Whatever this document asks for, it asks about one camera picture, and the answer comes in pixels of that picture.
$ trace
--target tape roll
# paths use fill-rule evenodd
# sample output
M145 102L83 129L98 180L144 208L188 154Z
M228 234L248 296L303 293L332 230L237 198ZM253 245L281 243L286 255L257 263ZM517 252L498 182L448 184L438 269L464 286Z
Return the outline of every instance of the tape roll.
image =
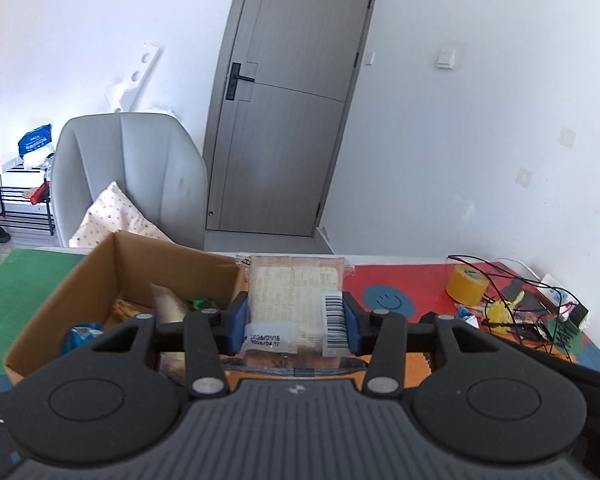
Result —
M456 265L446 284L446 293L456 303L476 306L482 300L488 286L489 280L479 270L468 265Z

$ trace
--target ribbed gray surface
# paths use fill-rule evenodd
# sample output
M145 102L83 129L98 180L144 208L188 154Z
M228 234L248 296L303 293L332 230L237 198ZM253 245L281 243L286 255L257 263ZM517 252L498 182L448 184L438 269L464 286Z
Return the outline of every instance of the ribbed gray surface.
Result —
M481 467L440 451L396 402L363 397L348 380L255 381L194 403L163 443L108 468L25 462L13 480L585 480L566 460Z

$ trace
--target pillow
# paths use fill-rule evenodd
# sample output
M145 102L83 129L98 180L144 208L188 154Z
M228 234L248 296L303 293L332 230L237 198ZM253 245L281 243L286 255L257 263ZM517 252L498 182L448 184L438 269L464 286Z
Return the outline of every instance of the pillow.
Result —
M118 184L112 182L87 209L80 227L69 240L69 247L94 248L115 231L128 231L171 242L166 234L138 211Z

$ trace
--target door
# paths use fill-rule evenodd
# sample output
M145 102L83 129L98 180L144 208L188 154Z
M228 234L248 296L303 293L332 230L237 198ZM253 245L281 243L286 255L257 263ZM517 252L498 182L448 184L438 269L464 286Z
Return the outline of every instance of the door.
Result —
M245 0L207 228L311 236L371 0Z

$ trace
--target chair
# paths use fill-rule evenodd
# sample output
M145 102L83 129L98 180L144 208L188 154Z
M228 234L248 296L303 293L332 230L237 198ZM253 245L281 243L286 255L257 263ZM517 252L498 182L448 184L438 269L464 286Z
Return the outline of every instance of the chair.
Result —
M206 169L184 127L164 114L90 115L65 124L51 171L51 201L67 247L113 181L177 244L204 249Z

